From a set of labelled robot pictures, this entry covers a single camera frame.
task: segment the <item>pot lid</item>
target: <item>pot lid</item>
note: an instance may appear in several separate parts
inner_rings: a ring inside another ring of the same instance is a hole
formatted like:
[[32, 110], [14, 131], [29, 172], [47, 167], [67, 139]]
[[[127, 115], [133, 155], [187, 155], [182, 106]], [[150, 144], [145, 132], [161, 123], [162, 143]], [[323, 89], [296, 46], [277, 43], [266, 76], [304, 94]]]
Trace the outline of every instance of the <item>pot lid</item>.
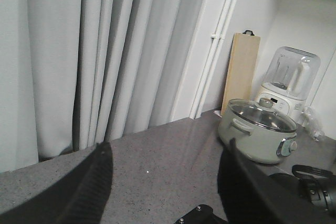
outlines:
[[295, 132], [296, 123], [287, 115], [272, 108], [272, 101], [261, 98], [260, 102], [233, 99], [228, 107], [240, 118], [260, 127], [278, 132]]

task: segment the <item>gray curtain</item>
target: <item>gray curtain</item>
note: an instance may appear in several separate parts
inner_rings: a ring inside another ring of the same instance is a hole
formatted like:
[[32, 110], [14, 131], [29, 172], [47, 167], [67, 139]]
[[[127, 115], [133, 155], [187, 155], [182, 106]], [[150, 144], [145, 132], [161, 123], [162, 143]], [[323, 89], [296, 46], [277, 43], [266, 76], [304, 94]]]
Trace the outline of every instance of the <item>gray curtain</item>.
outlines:
[[0, 0], [0, 172], [38, 162], [27, 0]]
[[16, 0], [29, 164], [167, 123], [202, 1]]

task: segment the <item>cooking pot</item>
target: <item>cooking pot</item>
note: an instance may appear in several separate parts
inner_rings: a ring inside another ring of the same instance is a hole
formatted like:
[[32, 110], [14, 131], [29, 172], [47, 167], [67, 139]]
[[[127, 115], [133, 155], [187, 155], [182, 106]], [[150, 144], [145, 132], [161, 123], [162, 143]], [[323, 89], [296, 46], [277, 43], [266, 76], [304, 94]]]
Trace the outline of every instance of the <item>cooking pot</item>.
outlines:
[[261, 98], [259, 103], [243, 99], [230, 100], [218, 127], [226, 144], [236, 139], [237, 148], [250, 160], [276, 164], [297, 148], [296, 123], [272, 108], [273, 101]]

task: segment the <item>white wall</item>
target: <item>white wall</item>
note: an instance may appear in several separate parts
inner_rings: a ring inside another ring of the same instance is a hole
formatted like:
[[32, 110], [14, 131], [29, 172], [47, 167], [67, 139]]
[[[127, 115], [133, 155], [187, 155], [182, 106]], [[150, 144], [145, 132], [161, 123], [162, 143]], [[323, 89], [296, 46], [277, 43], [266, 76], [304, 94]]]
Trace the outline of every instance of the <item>white wall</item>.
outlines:
[[265, 47], [259, 51], [252, 97], [262, 82], [274, 52], [282, 46], [311, 52], [321, 59], [307, 99], [307, 104], [310, 104], [336, 49], [336, 0], [281, 0]]
[[242, 33], [246, 29], [252, 30], [255, 35], [261, 37], [259, 52], [262, 51], [279, 2], [280, 0], [237, 0], [203, 111], [222, 105], [227, 64], [234, 33]]
[[336, 140], [336, 54], [323, 77], [312, 107], [318, 112], [326, 136]]

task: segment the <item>blender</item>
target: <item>blender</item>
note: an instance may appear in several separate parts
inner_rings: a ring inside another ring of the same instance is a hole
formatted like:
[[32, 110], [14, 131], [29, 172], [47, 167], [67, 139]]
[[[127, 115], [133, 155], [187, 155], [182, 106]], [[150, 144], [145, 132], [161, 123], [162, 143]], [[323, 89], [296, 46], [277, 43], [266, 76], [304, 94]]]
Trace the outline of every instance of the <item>blender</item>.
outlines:
[[317, 55], [280, 47], [275, 52], [255, 100], [271, 99], [274, 109], [299, 123], [319, 67], [320, 58]]

